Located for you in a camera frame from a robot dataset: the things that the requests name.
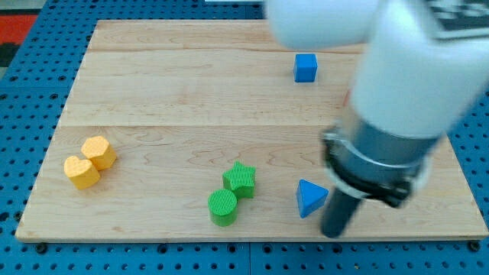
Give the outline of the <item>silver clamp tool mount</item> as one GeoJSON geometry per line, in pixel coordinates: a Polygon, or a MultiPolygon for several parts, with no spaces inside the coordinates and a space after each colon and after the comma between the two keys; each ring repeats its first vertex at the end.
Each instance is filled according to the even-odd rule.
{"type": "Polygon", "coordinates": [[[399,208],[427,184],[439,139],[388,133],[348,107],[322,140],[336,199],[354,205],[374,199],[399,208]]]}

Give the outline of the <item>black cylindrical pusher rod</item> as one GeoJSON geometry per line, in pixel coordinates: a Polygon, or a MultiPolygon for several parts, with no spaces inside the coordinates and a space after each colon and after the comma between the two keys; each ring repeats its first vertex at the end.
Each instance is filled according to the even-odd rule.
{"type": "Polygon", "coordinates": [[[350,222],[362,200],[334,188],[325,204],[321,221],[321,231],[327,238],[339,237],[350,222]]]}

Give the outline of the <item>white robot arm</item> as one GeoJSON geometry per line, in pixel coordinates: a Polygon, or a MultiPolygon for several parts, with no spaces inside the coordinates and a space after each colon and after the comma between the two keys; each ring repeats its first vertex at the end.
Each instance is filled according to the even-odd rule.
{"type": "Polygon", "coordinates": [[[342,115],[322,133],[335,185],[322,233],[338,237],[357,207],[397,208],[422,189],[431,154],[488,86],[488,19],[458,30],[453,1],[268,1],[270,32],[291,50],[367,44],[342,115]]]}

